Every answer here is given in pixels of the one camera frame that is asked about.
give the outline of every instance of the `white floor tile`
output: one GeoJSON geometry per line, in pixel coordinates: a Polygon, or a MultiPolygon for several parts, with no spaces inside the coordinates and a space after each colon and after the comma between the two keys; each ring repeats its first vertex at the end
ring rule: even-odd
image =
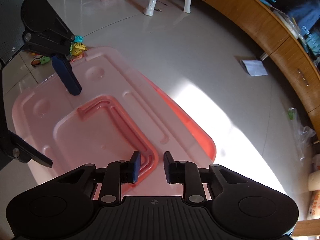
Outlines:
{"type": "Polygon", "coordinates": [[[45,81],[48,77],[55,73],[52,67],[52,61],[44,64],[39,65],[31,71],[31,74],[36,79],[36,81],[40,84],[41,82],[45,81]]]}
{"type": "Polygon", "coordinates": [[[12,239],[13,233],[5,217],[8,203],[16,195],[37,186],[27,164],[11,161],[0,171],[0,239],[12,239]]]}
{"type": "Polygon", "coordinates": [[[22,51],[20,52],[20,56],[28,69],[31,71],[33,77],[36,79],[38,84],[46,80],[48,77],[53,75],[55,73],[53,67],[52,67],[52,60],[50,62],[44,64],[44,65],[38,65],[36,67],[33,67],[31,65],[32,60],[34,59],[34,56],[32,56],[30,53],[22,51]]]}
{"type": "Polygon", "coordinates": [[[81,36],[141,13],[125,0],[48,1],[71,31],[81,36]]]}
{"type": "Polygon", "coordinates": [[[13,121],[12,121],[12,107],[13,104],[18,97],[22,93],[23,90],[27,88],[33,88],[37,85],[36,80],[33,78],[31,73],[24,76],[13,88],[11,88],[5,95],[4,95],[4,110],[5,110],[5,117],[7,119],[8,129],[11,131],[15,131],[13,121]]]}
{"type": "Polygon", "coordinates": [[[304,160],[295,146],[292,124],[288,117],[290,100],[278,84],[272,85],[270,119],[263,159],[274,172],[284,191],[299,207],[299,219],[306,219],[310,192],[308,175],[311,168],[312,148],[303,152],[304,160]]]}
{"type": "Polygon", "coordinates": [[[107,26],[86,36],[85,43],[118,49],[133,67],[170,96],[185,80],[193,83],[262,153],[271,77],[251,77],[241,68],[235,55],[253,57],[252,52],[214,19],[201,12],[194,17],[171,6],[153,17],[140,14],[107,26]],[[198,28],[203,20],[206,28],[211,26],[216,31],[198,28]]]}
{"type": "Polygon", "coordinates": [[[18,81],[29,73],[27,66],[18,54],[3,69],[2,86],[3,93],[7,93],[18,81]]]}
{"type": "Polygon", "coordinates": [[[19,55],[21,56],[23,62],[25,63],[25,65],[28,67],[28,69],[30,71],[32,71],[34,69],[34,67],[31,65],[31,62],[34,59],[34,56],[31,55],[31,53],[26,52],[26,51],[20,51],[19,55]]]}

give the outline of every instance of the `drawer handle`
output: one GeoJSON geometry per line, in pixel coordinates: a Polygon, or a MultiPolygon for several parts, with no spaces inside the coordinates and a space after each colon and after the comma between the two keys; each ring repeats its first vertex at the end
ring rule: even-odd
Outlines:
{"type": "Polygon", "coordinates": [[[305,82],[305,84],[307,85],[307,87],[309,86],[309,82],[308,80],[304,77],[304,73],[301,71],[301,69],[298,68],[298,73],[301,75],[303,81],[305,82]]]}

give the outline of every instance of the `pink plastic container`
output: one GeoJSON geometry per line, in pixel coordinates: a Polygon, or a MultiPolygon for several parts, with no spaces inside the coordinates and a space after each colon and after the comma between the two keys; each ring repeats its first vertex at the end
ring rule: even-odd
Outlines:
{"type": "Polygon", "coordinates": [[[129,67],[118,51],[99,47],[72,64],[83,90],[70,95],[54,74],[15,101],[16,133],[53,160],[46,168],[28,163],[38,184],[78,166],[106,167],[141,152],[138,183],[126,195],[182,195],[169,185],[163,152],[176,160],[208,167],[216,149],[212,139],[165,93],[129,67]]]}

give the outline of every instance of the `metal screw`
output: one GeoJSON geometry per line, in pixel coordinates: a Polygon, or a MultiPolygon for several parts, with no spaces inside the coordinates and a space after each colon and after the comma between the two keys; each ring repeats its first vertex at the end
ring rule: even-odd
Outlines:
{"type": "Polygon", "coordinates": [[[116,197],[113,195],[104,195],[101,197],[101,201],[104,203],[112,203],[114,201],[116,201],[116,197]]]}
{"type": "Polygon", "coordinates": [[[26,41],[30,41],[31,40],[31,34],[30,33],[26,33],[26,35],[24,35],[24,39],[26,41]]]}
{"type": "Polygon", "coordinates": [[[204,201],[204,197],[200,195],[192,195],[189,197],[189,201],[193,203],[201,203],[202,201],[204,201]]]}
{"type": "Polygon", "coordinates": [[[12,156],[14,157],[14,158],[19,158],[19,156],[20,156],[20,150],[18,149],[18,148],[14,148],[13,149],[13,151],[12,151],[12,156]]]}

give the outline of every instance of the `cabinet drawer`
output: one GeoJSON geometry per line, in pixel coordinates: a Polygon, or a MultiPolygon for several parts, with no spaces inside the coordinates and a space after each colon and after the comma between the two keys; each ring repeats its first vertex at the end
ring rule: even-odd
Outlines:
{"type": "Polygon", "coordinates": [[[316,109],[313,109],[308,113],[310,120],[312,122],[313,127],[317,133],[318,139],[320,139],[320,106],[316,109]]]}
{"type": "Polygon", "coordinates": [[[270,57],[286,76],[307,112],[320,106],[319,72],[294,38],[289,37],[270,57]]]}
{"type": "Polygon", "coordinates": [[[258,0],[205,0],[243,29],[268,55],[289,33],[275,15],[258,0]]]}

